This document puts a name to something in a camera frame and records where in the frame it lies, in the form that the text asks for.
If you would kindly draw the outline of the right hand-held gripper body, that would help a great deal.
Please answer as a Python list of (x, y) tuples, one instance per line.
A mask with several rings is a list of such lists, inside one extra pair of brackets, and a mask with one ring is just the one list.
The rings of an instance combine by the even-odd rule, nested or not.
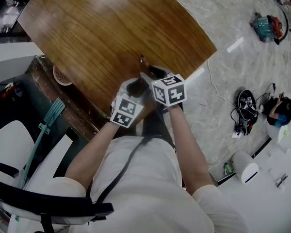
[(179, 74), (153, 81), (151, 86), (154, 100), (167, 107), (186, 100), (185, 80)]

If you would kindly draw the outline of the white rounded machine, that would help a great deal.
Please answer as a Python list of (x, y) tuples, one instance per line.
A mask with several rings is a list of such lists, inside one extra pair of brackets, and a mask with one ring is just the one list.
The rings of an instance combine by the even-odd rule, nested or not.
[[(44, 136), (34, 155), (25, 190), (38, 191), (49, 184), (74, 136), (74, 132), (68, 130), (55, 145), (48, 143), (48, 136)], [(20, 187), (33, 147), (34, 141), (20, 121), (12, 121), (0, 129), (1, 183)]]

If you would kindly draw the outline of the person's white shirt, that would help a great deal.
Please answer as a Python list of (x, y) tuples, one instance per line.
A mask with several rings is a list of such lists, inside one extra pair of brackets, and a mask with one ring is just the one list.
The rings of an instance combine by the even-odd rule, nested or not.
[(133, 150), (126, 173), (106, 197), (114, 211), (105, 220), (83, 225), (54, 225), (59, 233), (248, 233), (243, 218), (214, 185), (192, 195), (182, 188), (174, 149), (154, 138), (138, 147), (141, 138), (111, 141), (93, 179), (96, 201), (115, 179)]

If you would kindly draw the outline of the green flat mop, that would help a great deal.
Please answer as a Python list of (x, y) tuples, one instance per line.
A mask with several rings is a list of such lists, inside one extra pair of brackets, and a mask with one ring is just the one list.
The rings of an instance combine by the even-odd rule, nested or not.
[(41, 130), (40, 134), (34, 144), (34, 147), (29, 155), (29, 159), (25, 165), (24, 173), (22, 175), (21, 183), (20, 183), (20, 189), (24, 189), (25, 184), (26, 184), (26, 179), (30, 170), (30, 166), (32, 164), (32, 160), (34, 158), (34, 155), (36, 153), (36, 150), (42, 140), (43, 135), (49, 134), (50, 132), (50, 127), (52, 124), (55, 122), (55, 120), (62, 114), (62, 111), (65, 109), (65, 104), (64, 102), (60, 99), (57, 98), (56, 101), (52, 104), (51, 108), (48, 110), (47, 114), (45, 115), (43, 119), (43, 123), (40, 123), (38, 128)]

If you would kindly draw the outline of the white curved partition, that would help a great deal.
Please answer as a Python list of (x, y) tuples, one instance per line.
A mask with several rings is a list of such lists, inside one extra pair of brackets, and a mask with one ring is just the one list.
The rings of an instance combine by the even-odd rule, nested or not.
[(0, 82), (24, 74), (34, 57), (43, 54), (34, 42), (0, 44)]

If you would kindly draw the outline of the white cylindrical bin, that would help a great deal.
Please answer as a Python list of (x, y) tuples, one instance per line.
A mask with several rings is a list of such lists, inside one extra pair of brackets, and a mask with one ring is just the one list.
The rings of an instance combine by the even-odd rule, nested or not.
[(246, 152), (240, 150), (231, 159), (234, 172), (243, 184), (247, 184), (259, 172), (259, 166)]

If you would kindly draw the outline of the person's left forearm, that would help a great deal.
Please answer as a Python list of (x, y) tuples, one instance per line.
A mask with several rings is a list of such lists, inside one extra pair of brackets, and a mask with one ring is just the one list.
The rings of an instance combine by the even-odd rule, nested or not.
[(100, 167), (110, 142), (119, 129), (119, 125), (106, 123), (89, 143), (75, 156), (65, 173), (87, 189)]

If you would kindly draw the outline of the eyeglasses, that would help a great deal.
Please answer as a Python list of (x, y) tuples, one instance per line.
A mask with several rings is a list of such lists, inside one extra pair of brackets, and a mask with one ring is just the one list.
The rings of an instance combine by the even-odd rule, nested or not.
[(142, 54), (138, 55), (138, 61), (141, 69), (146, 69), (150, 67), (148, 60)]

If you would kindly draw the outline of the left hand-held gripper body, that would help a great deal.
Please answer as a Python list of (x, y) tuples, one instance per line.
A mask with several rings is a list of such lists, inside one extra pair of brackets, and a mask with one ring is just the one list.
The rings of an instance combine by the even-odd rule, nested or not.
[(117, 95), (111, 104), (110, 122), (129, 128), (143, 110), (143, 106), (130, 100), (126, 94)]

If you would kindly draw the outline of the small grey metal tool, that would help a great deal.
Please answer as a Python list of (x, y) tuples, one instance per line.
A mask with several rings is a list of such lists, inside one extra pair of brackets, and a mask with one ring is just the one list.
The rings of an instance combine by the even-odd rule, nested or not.
[(276, 181), (276, 187), (279, 188), (284, 181), (287, 179), (288, 175), (286, 173), (284, 173), (277, 181)]

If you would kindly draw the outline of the dark desk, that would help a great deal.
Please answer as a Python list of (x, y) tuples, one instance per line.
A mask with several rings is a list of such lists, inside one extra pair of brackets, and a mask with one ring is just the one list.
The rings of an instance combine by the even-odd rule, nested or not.
[(29, 0), (0, 0), (0, 38), (25, 37), (22, 27), (17, 26), (17, 20)]

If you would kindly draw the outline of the white plain counter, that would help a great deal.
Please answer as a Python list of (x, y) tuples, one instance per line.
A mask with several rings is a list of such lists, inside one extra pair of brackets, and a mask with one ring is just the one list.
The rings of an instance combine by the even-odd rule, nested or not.
[[(291, 233), (291, 150), (270, 142), (255, 158), (259, 173), (243, 184), (234, 176), (219, 186), (226, 201), (240, 213), (250, 233)], [(284, 183), (276, 181), (284, 174)]]

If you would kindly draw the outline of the person's right forearm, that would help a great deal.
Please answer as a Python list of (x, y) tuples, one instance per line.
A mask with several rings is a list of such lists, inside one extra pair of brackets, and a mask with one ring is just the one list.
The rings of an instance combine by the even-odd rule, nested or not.
[(199, 188), (213, 185), (208, 164), (180, 106), (171, 106), (168, 112), (182, 179), (188, 193), (193, 195)]

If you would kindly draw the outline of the teal and red vacuum cleaner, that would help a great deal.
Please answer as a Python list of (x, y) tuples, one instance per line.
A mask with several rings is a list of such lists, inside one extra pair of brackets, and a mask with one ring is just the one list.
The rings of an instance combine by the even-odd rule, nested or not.
[(260, 13), (255, 12), (254, 19), (250, 23), (261, 42), (273, 40), (277, 45), (283, 38), (283, 25), (277, 17), (267, 15), (263, 17)]

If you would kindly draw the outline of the person's dark trousers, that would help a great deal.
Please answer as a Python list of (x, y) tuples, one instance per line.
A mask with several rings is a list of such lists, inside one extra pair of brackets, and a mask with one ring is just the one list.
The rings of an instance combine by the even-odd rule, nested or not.
[(157, 104), (157, 107), (143, 119), (141, 136), (162, 139), (174, 148), (175, 145), (163, 118), (167, 112), (167, 107)]

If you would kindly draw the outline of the red handheld tool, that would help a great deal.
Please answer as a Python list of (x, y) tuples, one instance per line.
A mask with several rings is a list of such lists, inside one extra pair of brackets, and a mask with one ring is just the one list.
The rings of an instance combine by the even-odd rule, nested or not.
[(23, 96), (23, 90), (19, 82), (13, 82), (6, 85), (6, 87), (0, 92), (0, 98), (2, 100), (16, 99)]

